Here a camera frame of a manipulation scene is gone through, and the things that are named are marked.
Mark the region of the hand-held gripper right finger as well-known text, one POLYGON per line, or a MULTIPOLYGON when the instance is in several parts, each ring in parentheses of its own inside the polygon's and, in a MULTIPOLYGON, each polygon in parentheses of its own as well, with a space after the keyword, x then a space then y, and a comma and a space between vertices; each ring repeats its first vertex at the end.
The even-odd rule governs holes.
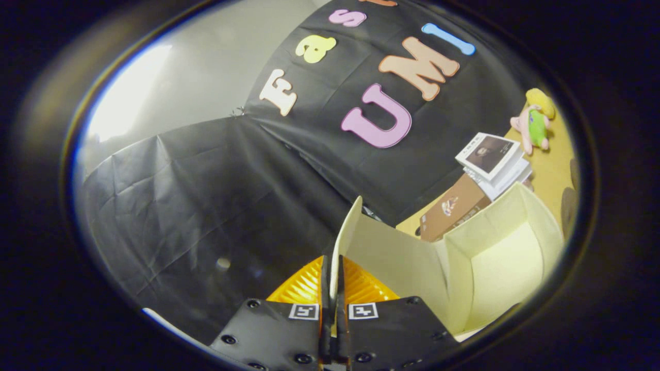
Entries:
POLYGON ((419 296, 400 297, 340 257, 336 312, 338 357, 349 370, 425 370, 459 347, 419 296))

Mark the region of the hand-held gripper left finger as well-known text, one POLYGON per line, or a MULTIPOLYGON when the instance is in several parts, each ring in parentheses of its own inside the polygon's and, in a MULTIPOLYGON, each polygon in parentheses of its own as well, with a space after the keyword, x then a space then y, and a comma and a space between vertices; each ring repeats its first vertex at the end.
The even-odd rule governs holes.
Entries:
POLYGON ((328 256, 319 256, 268 298, 245 300, 210 348, 244 368, 322 369, 332 324, 329 266, 328 256))

